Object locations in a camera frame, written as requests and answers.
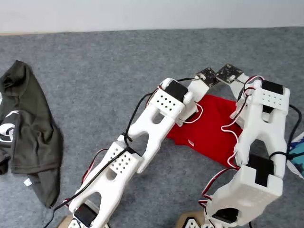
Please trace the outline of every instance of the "white robot bracket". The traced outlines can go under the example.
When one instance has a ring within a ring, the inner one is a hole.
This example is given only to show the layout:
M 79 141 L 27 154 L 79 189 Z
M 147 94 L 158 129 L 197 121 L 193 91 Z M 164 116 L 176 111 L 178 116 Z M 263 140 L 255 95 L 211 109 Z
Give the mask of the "white robot bracket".
M 197 83 L 200 83 L 199 80 L 193 81 L 192 85 L 196 85 Z M 184 91 L 184 94 L 182 97 L 178 95 L 174 96 L 174 90 L 177 93 Z M 196 96 L 201 96 L 202 93 L 204 95 L 206 91 L 207 89 L 204 88 Z M 101 195 L 100 210 L 92 221 L 91 228 L 103 228 L 118 206 L 124 188 L 131 177 L 135 172 L 142 173 L 144 171 L 175 123 L 182 124 L 185 118 L 191 116 L 197 110 L 194 94 L 189 88 L 185 88 L 174 79 L 165 79 L 160 84 L 159 89 L 152 95 L 145 110 L 136 122 L 130 126 L 128 131 L 128 137 L 133 141 L 144 133 L 149 134 L 144 154 L 139 156 L 136 153 L 131 153 L 131 151 L 126 151 L 100 173 L 94 182 L 79 196 L 72 200 L 69 210 L 75 214 L 77 209 L 86 202 L 90 195 L 98 192 Z M 155 124 L 153 120 L 159 113 L 163 115 L 163 119 L 160 123 Z M 86 186 L 102 167 L 125 148 L 124 136 L 120 135 L 117 141 L 112 143 L 102 161 L 88 174 L 77 192 Z
M 265 142 L 269 155 L 273 152 L 286 151 L 284 140 L 285 118 L 288 113 L 289 94 L 283 88 L 282 94 L 263 88 L 260 80 L 246 83 L 249 79 L 241 70 L 232 65 L 225 65 L 219 73 L 210 69 L 198 72 L 190 83 L 188 89 L 183 88 L 172 78 L 165 79 L 159 89 L 151 96 L 145 110 L 130 126 L 128 137 L 136 140 L 140 135 L 147 133 L 149 140 L 142 156 L 129 150 L 117 158 L 107 167 L 79 196 L 72 200 L 69 210 L 75 214 L 77 209 L 87 202 L 87 198 L 95 192 L 100 193 L 101 203 L 96 218 L 90 224 L 92 228 L 103 228 L 110 216 L 118 206 L 123 191 L 135 173 L 142 173 L 159 150 L 163 139 L 171 128 L 183 122 L 198 111 L 198 102 L 210 87 L 222 81 L 230 86 L 234 96 L 238 99 L 236 111 L 231 115 L 234 118 L 245 106 L 237 123 L 243 132 L 236 145 L 236 160 L 240 169 L 234 178 L 219 188 L 208 200 L 206 205 L 205 221 L 212 221 L 209 227 L 234 227 L 244 225 L 259 216 L 265 207 L 282 195 L 283 176 L 286 157 L 282 154 L 274 155 L 272 172 L 267 174 L 263 183 L 257 181 L 259 168 L 249 160 L 250 145 L 255 139 Z M 253 87 L 249 97 L 245 97 L 243 88 Z M 272 109 L 265 113 L 263 108 Z M 160 123 L 154 123 L 154 118 L 162 114 Z M 115 155 L 126 148 L 124 136 L 120 135 L 112 143 L 100 164 L 94 168 L 77 191 L 79 192 Z M 234 219 L 223 219 L 221 215 L 230 210 Z
M 282 86 L 281 93 L 265 89 L 262 83 L 270 87 L 280 87 L 280 85 L 262 80 L 244 85 L 248 79 L 242 73 L 240 77 L 234 77 L 234 81 L 229 84 L 233 94 L 238 98 L 236 111 L 231 115 L 232 119 L 244 105 L 243 111 L 236 120 L 236 123 L 243 128 L 235 147 L 236 161 L 240 169 L 234 178 L 219 188 L 212 196 L 212 200 L 207 202 L 205 220 L 210 219 L 217 228 L 245 225 L 262 214 L 265 207 L 283 192 L 286 157 L 276 154 L 271 158 L 273 163 L 259 157 L 252 165 L 249 158 L 255 157 L 250 156 L 249 151 L 253 141 L 259 139 L 265 143 L 268 155 L 274 152 L 286 152 L 284 134 L 290 91 Z M 242 89 L 249 87 L 253 89 L 248 95 Z M 264 164 L 268 166 L 267 171 L 262 170 Z M 264 172 L 264 180 L 260 180 L 260 172 Z

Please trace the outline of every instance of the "black wire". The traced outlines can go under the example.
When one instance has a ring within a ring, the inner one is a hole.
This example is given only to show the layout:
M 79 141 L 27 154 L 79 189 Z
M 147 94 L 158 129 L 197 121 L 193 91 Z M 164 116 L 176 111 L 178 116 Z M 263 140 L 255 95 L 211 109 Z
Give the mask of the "black wire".
M 298 113 L 298 121 L 295 123 L 295 125 L 289 135 L 289 139 L 288 139 L 288 143 L 287 143 L 287 152 L 286 152 L 287 155 L 289 155 L 289 153 L 290 153 L 291 141 L 294 138 L 295 131 L 298 128 L 298 126 L 300 125 L 300 122 L 302 121 L 301 111 L 298 108 L 296 108 L 295 106 L 293 106 L 292 104 L 290 104 L 289 107 L 291 107 Z
M 295 134 L 295 131 L 296 129 L 298 128 L 298 126 L 300 125 L 300 122 L 302 121 L 302 113 L 301 111 L 296 108 L 295 106 L 293 106 L 292 104 L 289 105 L 289 107 L 291 107 L 292 109 L 294 109 L 297 113 L 298 113 L 298 120 L 297 122 L 295 123 L 292 131 L 290 132 L 290 135 L 289 135 L 289 138 L 288 138 L 288 143 L 287 143 L 287 150 L 286 150 L 286 153 L 284 152 L 274 152 L 272 153 L 270 156 L 269 156 L 269 159 L 276 155 L 276 154 L 282 154 L 282 155 L 285 155 L 286 156 L 286 160 L 292 160 L 293 158 L 296 158 L 296 157 L 299 157 L 299 156 L 302 156 L 304 155 L 304 152 L 301 152 L 301 153 L 298 153 L 298 154 L 290 154 L 290 148 L 291 148 L 291 141 L 293 140 L 294 138 L 294 134 Z
M 77 224 L 78 224 L 79 228 L 81 228 L 81 224 L 80 224 L 80 222 L 78 221 L 78 219 L 73 218 L 73 219 L 72 219 L 72 221 L 73 221 L 73 220 L 75 220 L 75 221 L 77 222 Z
M 55 211 L 57 211 L 58 209 L 60 209 L 61 207 L 63 207 L 64 205 L 66 205 L 67 203 L 69 203 L 70 201 L 72 201 L 73 199 L 75 199 L 77 196 L 79 196 L 81 193 L 83 193 L 89 186 L 90 184 L 92 184 L 92 182 L 113 162 L 115 161 L 117 158 L 119 158 L 121 155 L 123 155 L 124 152 L 126 152 L 128 149 L 129 149 L 129 144 L 128 144 L 128 141 L 127 141 L 127 135 L 128 135 L 128 132 L 129 132 L 129 129 L 130 129 L 130 126 L 132 124 L 132 121 L 136 115 L 136 112 L 141 104 L 141 102 L 144 100 L 144 98 L 146 98 L 147 96 L 150 96 L 152 95 L 152 93 L 148 93 L 146 95 L 144 95 L 140 101 L 138 102 L 132 116 L 131 116 L 131 119 L 127 125 L 127 128 L 125 130 L 125 135 L 124 135 L 124 141 L 126 143 L 126 148 L 124 148 L 120 153 L 118 153 L 115 157 L 113 157 L 104 167 L 102 167 L 98 173 L 78 192 L 76 193 L 74 196 L 68 198 L 66 201 L 64 201 L 63 203 L 59 204 L 57 207 L 54 208 L 53 212 L 52 212 L 52 217 L 51 219 L 49 220 L 49 222 L 43 227 L 43 228 L 46 228 L 48 227 L 48 225 L 53 221 L 54 219 L 54 214 L 55 214 Z
M 201 78 L 185 77 L 185 78 L 178 79 L 177 81 L 182 82 L 182 81 L 189 81 L 189 80 L 201 80 Z

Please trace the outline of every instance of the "red wire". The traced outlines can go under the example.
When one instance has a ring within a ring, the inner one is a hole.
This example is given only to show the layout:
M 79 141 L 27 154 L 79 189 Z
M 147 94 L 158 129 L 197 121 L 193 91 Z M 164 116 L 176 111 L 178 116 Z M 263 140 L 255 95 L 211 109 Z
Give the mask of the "red wire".
M 85 181 L 86 176 L 89 174 L 89 172 L 90 172 L 92 166 L 94 165 L 95 159 L 96 159 L 96 157 L 98 156 L 98 154 L 99 154 L 100 152 L 102 152 L 102 151 L 105 151 L 105 150 L 107 150 L 107 149 L 101 149 L 101 150 L 99 150 L 99 151 L 96 153 L 96 155 L 94 156 L 94 158 L 93 158 L 93 160 L 92 160 L 92 162 L 91 162 L 89 168 L 85 171 L 84 175 L 83 175 L 82 178 L 81 178 L 81 184 Z

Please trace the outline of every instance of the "white wire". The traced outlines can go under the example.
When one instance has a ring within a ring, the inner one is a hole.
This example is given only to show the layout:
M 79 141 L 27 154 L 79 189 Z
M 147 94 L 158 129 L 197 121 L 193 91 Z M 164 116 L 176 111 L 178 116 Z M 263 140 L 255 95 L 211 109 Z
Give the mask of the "white wire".
M 256 76 L 253 76 L 252 78 L 250 78 L 248 81 L 246 81 L 246 84 L 248 84 L 249 82 L 251 82 L 252 80 L 254 80 L 254 79 L 257 78 L 257 77 L 261 78 L 262 80 L 265 80 L 263 76 L 261 76 L 261 75 L 256 75 Z
M 230 163 L 230 159 L 232 159 L 233 157 L 235 157 L 236 154 L 237 154 L 236 146 L 237 146 L 237 144 L 238 144 L 238 136 L 237 136 L 237 134 L 236 134 L 234 131 L 232 131 L 232 130 L 225 130 L 224 127 L 230 127 L 230 126 L 232 126 L 232 125 L 237 121 L 237 119 L 239 118 L 240 114 L 241 114 L 241 113 L 239 113 L 239 115 L 238 115 L 230 124 L 224 125 L 224 126 L 221 126 L 221 127 L 220 127 L 220 129 L 221 129 L 223 132 L 230 132 L 230 133 L 232 133 L 232 134 L 235 136 L 236 141 L 237 141 L 237 143 L 235 144 L 235 146 L 234 146 L 234 148 L 233 148 L 233 154 L 227 159 L 228 165 L 230 165 L 232 168 L 236 168 L 235 165 L 233 165 L 233 164 Z
M 183 121 L 183 120 L 181 120 L 181 119 L 180 119 L 180 121 L 182 121 L 182 122 L 185 123 L 185 124 L 192 124 L 192 123 L 194 123 L 194 122 L 196 122 L 196 121 L 198 121 L 198 120 L 200 119 L 201 115 L 203 114 L 203 107 L 202 107 L 200 104 L 196 103 L 196 102 L 195 102 L 195 104 L 196 104 L 196 106 L 198 106 L 198 107 L 201 108 L 201 112 L 200 112 L 198 118 L 196 118 L 195 120 L 193 120 L 193 121 L 191 121 L 191 122 Z

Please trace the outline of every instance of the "cable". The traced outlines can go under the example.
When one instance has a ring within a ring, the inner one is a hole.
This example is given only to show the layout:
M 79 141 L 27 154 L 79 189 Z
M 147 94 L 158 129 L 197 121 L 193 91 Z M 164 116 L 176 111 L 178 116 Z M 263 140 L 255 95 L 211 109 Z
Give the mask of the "cable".
M 196 106 L 198 106 L 198 107 L 201 108 L 201 112 L 200 112 L 198 118 L 196 118 L 195 120 L 190 121 L 190 122 L 183 121 L 182 119 L 180 119 L 180 121 L 182 121 L 182 122 L 185 123 L 185 124 L 192 124 L 192 123 L 194 123 L 194 122 L 196 122 L 196 121 L 198 121 L 198 120 L 200 119 L 201 115 L 203 114 L 203 107 L 202 107 L 199 103 L 196 103 L 196 102 L 195 102 L 195 104 L 196 104 Z
M 232 168 L 235 168 L 235 169 L 239 169 L 239 167 L 236 166 L 236 165 L 234 165 L 234 164 L 232 164 L 232 163 L 230 163 L 230 161 L 231 161 L 231 160 L 236 156 L 236 154 L 237 154 L 236 145 L 238 144 L 238 136 L 237 136 L 237 134 L 236 134 L 234 131 L 225 130 L 224 128 L 232 126 L 232 125 L 237 121 L 237 119 L 238 119 L 239 116 L 241 115 L 241 112 L 243 111 L 243 109 L 244 109 L 245 106 L 246 106 L 246 102 L 247 102 L 247 99 L 248 99 L 249 96 L 251 96 L 251 95 L 246 95 L 246 98 L 245 98 L 245 100 L 244 100 L 244 103 L 243 103 L 243 105 L 241 106 L 241 108 L 240 108 L 239 112 L 237 113 L 237 115 L 234 117 L 233 121 L 232 121 L 230 124 L 228 124 L 228 125 L 224 125 L 224 126 L 221 126 L 221 127 L 220 127 L 220 129 L 221 129 L 223 132 L 230 132 L 230 133 L 232 133 L 232 134 L 235 136 L 235 138 L 236 138 L 236 141 L 237 141 L 237 142 L 236 142 L 236 144 L 235 144 L 235 146 L 234 146 L 233 154 L 227 159 L 228 165 L 230 165 Z
M 216 228 L 216 227 L 215 227 L 215 225 L 213 224 L 213 222 L 211 222 L 211 220 L 210 220 L 210 219 L 209 219 L 209 222 L 210 222 L 210 223 L 213 225 L 213 227 L 214 227 L 214 228 Z
M 287 150 L 286 153 L 285 152 L 274 152 L 269 156 L 269 159 L 272 158 L 272 156 L 276 155 L 276 154 L 281 154 L 281 155 L 285 155 L 286 156 L 286 160 L 292 160 L 293 158 L 299 157 L 304 155 L 304 152 L 298 153 L 298 154 L 290 154 L 290 148 L 291 148 L 291 142 L 294 138 L 294 134 L 296 129 L 298 128 L 298 126 L 300 125 L 300 122 L 302 121 L 302 113 L 301 111 L 296 108 L 295 106 L 293 106 L 292 104 L 289 105 L 289 107 L 291 107 L 292 109 L 294 109 L 297 113 L 298 113 L 298 120 L 295 123 L 293 129 L 290 132 L 289 138 L 288 138 L 288 143 L 287 143 Z
M 73 218 L 72 221 L 73 221 L 73 220 L 75 220 L 75 221 L 77 222 L 78 227 L 81 228 L 81 224 L 80 224 L 80 222 L 78 221 L 78 219 Z
M 94 166 L 96 157 L 99 155 L 100 152 L 105 151 L 105 150 L 108 150 L 108 149 L 103 148 L 103 149 L 100 149 L 100 150 L 96 153 L 96 155 L 94 156 L 94 158 L 93 158 L 93 160 L 92 160 L 92 162 L 91 162 L 89 168 L 85 171 L 84 175 L 82 176 L 81 183 L 83 183 L 83 182 L 85 181 L 86 177 L 89 175 L 91 169 L 92 169 L 93 166 Z
M 182 82 L 182 81 L 189 81 L 189 80 L 200 80 L 201 78 L 194 78 L 194 77 L 185 77 L 185 78 L 181 78 L 176 80 L 177 82 Z
M 216 228 L 215 227 L 215 225 L 213 224 L 213 222 L 211 222 L 211 220 L 210 219 L 208 219 L 209 220 L 209 222 L 213 225 L 213 228 Z
M 126 152 L 128 149 L 129 149 L 129 144 L 127 142 L 127 135 L 128 135 L 128 132 L 129 132 L 129 129 L 130 129 L 130 126 L 131 126 L 131 123 L 136 115 L 136 112 L 141 104 L 141 102 L 144 100 L 145 97 L 147 96 L 150 96 L 152 95 L 152 93 L 149 93 L 149 94 L 146 94 L 144 95 L 140 101 L 138 102 L 132 116 L 131 116 L 131 119 L 127 125 L 127 128 L 125 130 L 125 134 L 124 134 L 124 141 L 126 143 L 126 148 L 124 148 L 120 153 L 118 153 L 115 157 L 113 157 L 110 161 L 108 161 L 108 163 L 102 167 L 98 173 L 79 191 L 77 192 L 74 196 L 70 197 L 70 198 L 67 198 L 67 200 L 65 200 L 63 203 L 59 204 L 57 207 L 54 208 L 53 212 L 52 212 L 52 217 L 51 219 L 49 220 L 49 222 L 43 227 L 43 228 L 46 228 L 49 226 L 49 224 L 53 221 L 54 219 L 54 214 L 55 214 L 55 211 L 57 211 L 58 209 L 62 208 L 64 205 L 66 205 L 67 203 L 69 203 L 70 201 L 72 201 L 73 199 L 75 199 L 77 196 L 79 196 L 81 193 L 83 193 L 89 186 L 90 184 L 92 184 L 92 182 L 113 162 L 115 161 L 117 158 L 119 158 L 121 155 L 123 155 L 124 152 Z
M 298 128 L 298 126 L 300 125 L 300 122 L 302 121 L 301 111 L 298 108 L 296 108 L 295 106 L 293 106 L 292 104 L 290 104 L 289 107 L 291 107 L 293 110 L 295 110 L 298 113 L 298 121 L 295 123 L 295 125 L 289 135 L 289 139 L 288 139 L 288 143 L 287 143 L 287 151 L 286 151 L 287 155 L 289 155 L 289 153 L 290 153 L 291 141 L 294 138 L 295 131 Z
M 210 196 L 206 195 L 207 191 L 210 189 L 210 187 L 211 187 L 211 185 L 214 183 L 214 181 L 215 181 L 220 175 L 222 175 L 223 173 L 225 173 L 225 172 L 228 171 L 228 170 L 236 170 L 236 171 L 237 171 L 236 168 L 226 168 L 226 169 L 221 170 L 220 172 L 218 172 L 217 174 L 215 174 L 215 175 L 209 180 L 208 184 L 206 185 L 206 187 L 204 188 L 204 190 L 201 192 L 201 195 L 202 195 L 203 197 L 206 197 L 206 196 L 207 196 L 207 197 L 206 197 L 207 199 L 212 200 L 212 198 L 211 198 Z

